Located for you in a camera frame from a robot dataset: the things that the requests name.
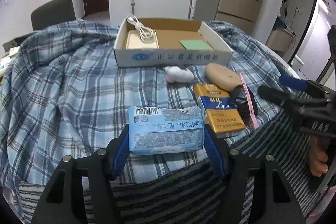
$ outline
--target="black cable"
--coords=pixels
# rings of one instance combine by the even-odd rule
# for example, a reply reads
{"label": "black cable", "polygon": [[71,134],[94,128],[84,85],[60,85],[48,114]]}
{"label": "black cable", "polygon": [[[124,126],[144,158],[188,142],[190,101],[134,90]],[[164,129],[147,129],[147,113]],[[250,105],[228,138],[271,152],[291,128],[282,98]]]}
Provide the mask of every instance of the black cable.
{"label": "black cable", "polygon": [[324,199],[324,197],[327,195],[327,193],[329,192],[331,186],[329,186],[327,188],[327,190],[325,190],[325,192],[323,193],[322,197],[319,199],[319,201],[315,204],[315,206],[307,213],[307,215],[305,216],[305,219],[307,219],[311,213],[317,208],[317,206],[320,205],[320,203],[322,202],[322,200]]}
{"label": "black cable", "polygon": [[292,19],[291,29],[293,28],[293,21],[294,21],[294,17],[295,17],[295,15],[296,15],[296,11],[297,11],[297,7],[295,8],[295,13],[294,13],[294,16],[293,16],[293,19]]}
{"label": "black cable", "polygon": [[295,42],[296,42],[296,35],[295,35],[295,32],[293,32],[293,36],[294,36],[294,41],[290,42],[290,44],[288,45],[288,49],[289,50],[292,50],[294,49],[294,46],[295,46]]}
{"label": "black cable", "polygon": [[306,77],[306,75],[299,69],[299,72],[303,74],[304,77]]}

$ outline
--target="pink ear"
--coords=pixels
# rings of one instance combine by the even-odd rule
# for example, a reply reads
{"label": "pink ear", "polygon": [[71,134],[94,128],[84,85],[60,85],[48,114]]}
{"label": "pink ear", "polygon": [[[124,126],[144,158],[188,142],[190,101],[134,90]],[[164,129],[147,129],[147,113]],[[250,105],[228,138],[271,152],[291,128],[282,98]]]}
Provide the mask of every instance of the pink ear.
{"label": "pink ear", "polygon": [[175,81],[174,81],[172,78],[170,78],[168,75],[166,75],[166,80],[167,80],[168,83],[174,83],[174,82],[175,82]]}

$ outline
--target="robotic hand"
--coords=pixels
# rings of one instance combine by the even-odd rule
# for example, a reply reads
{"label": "robotic hand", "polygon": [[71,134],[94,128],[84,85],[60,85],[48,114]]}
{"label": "robotic hand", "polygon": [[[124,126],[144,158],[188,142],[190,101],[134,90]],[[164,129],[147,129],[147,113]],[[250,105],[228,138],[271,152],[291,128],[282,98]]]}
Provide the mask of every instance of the robotic hand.
{"label": "robotic hand", "polygon": [[[82,177],[89,178],[92,211],[97,224],[124,224],[110,187],[124,169],[129,155],[128,127],[106,148],[89,157],[63,157],[46,185],[31,224],[87,224]],[[254,158],[230,148],[204,125],[204,147],[214,173],[225,191],[212,219],[214,224],[238,224],[244,208],[248,178],[254,177],[249,223],[305,224],[295,194],[272,155]]]}
{"label": "robotic hand", "polygon": [[[336,64],[336,25],[328,33],[330,60]],[[335,91],[315,81],[280,76],[281,85],[306,92],[297,98],[280,90],[260,86],[261,98],[281,106],[294,120],[294,129],[311,135],[310,171],[316,176],[317,192],[336,184],[336,98]]]}

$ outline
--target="finger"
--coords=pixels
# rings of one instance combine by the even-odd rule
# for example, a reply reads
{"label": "finger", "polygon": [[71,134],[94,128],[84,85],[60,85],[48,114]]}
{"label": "finger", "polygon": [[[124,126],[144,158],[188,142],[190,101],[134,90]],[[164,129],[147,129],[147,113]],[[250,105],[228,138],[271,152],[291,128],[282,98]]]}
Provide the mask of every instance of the finger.
{"label": "finger", "polygon": [[316,160],[319,160],[319,161],[322,161],[322,162],[327,162],[327,160],[328,160],[327,153],[325,153],[321,148],[317,147],[315,149],[312,149],[312,154],[313,154],[313,157]]}
{"label": "finger", "polygon": [[325,174],[328,172],[328,165],[318,161],[313,160],[310,162],[310,171],[313,175],[316,175],[320,177],[322,174]]}
{"label": "finger", "polygon": [[316,136],[310,136],[310,144],[312,147],[316,146],[318,144],[318,139]]}

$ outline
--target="cardboard box on floor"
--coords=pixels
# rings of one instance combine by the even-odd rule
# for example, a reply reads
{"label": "cardboard box on floor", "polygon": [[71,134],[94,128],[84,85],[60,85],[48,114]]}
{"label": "cardboard box on floor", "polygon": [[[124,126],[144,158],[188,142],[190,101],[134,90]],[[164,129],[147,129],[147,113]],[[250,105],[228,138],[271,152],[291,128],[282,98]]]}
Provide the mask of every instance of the cardboard box on floor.
{"label": "cardboard box on floor", "polygon": [[[200,21],[168,18],[139,18],[144,26],[156,31],[159,49],[126,49],[127,35],[135,30],[126,19],[115,39],[115,60],[119,67],[164,65],[206,65],[229,62],[232,49],[208,25]],[[213,50],[186,50],[180,40],[201,39]]]}

